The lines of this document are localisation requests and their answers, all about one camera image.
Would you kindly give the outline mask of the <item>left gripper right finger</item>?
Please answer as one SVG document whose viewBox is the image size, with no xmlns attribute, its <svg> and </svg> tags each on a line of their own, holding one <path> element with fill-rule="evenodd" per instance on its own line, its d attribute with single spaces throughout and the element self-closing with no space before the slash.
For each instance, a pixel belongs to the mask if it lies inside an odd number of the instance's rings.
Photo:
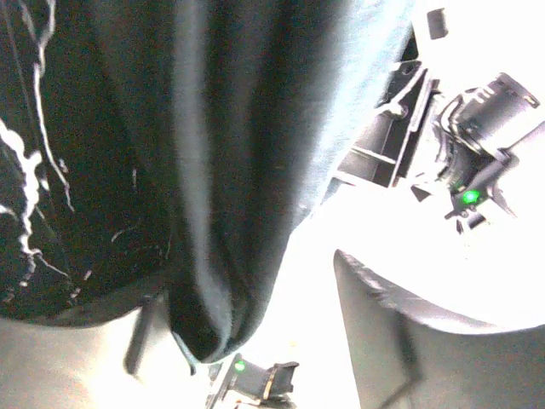
<svg viewBox="0 0 545 409">
<path fill-rule="evenodd" d="M 542 408 L 544 328 L 501 331 L 429 302 L 336 251 L 363 408 Z"/>
</svg>

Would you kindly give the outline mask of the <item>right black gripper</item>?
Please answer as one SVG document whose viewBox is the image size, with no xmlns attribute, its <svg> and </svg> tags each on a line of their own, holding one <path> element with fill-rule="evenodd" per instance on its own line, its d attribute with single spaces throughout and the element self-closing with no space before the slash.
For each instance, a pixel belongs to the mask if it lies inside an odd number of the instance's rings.
<svg viewBox="0 0 545 409">
<path fill-rule="evenodd" d="M 349 186 L 365 182 L 392 187 L 416 139 L 433 78 L 418 60 L 394 65 L 370 125 L 351 146 L 334 179 Z"/>
</svg>

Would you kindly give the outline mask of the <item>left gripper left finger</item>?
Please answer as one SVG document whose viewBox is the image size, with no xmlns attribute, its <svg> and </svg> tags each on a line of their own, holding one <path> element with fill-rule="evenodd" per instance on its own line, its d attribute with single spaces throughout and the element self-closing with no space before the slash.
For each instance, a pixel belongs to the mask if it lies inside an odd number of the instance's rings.
<svg viewBox="0 0 545 409">
<path fill-rule="evenodd" d="M 167 307 L 150 308 L 135 374 L 125 370 L 140 310 L 82 329 L 1 322 L 3 408 L 189 408 L 190 367 L 168 328 Z"/>
</svg>

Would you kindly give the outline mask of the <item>black t shirt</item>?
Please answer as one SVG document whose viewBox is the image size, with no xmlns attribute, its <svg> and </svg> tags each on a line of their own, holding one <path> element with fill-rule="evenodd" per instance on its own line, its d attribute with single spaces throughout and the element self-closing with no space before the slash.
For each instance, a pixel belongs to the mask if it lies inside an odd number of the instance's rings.
<svg viewBox="0 0 545 409">
<path fill-rule="evenodd" d="M 169 212 L 171 327 L 193 358 L 255 333 L 289 237 L 402 55 L 411 1 L 91 1 L 106 74 Z"/>
</svg>

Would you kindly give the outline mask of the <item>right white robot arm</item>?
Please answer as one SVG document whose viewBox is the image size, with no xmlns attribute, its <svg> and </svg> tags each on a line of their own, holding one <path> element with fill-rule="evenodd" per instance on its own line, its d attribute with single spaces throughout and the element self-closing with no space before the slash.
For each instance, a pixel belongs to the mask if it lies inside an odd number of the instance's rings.
<svg viewBox="0 0 545 409">
<path fill-rule="evenodd" d="M 466 233 L 536 214 L 543 190 L 544 4 L 419 1 L 417 57 L 393 67 L 335 179 L 381 224 Z"/>
</svg>

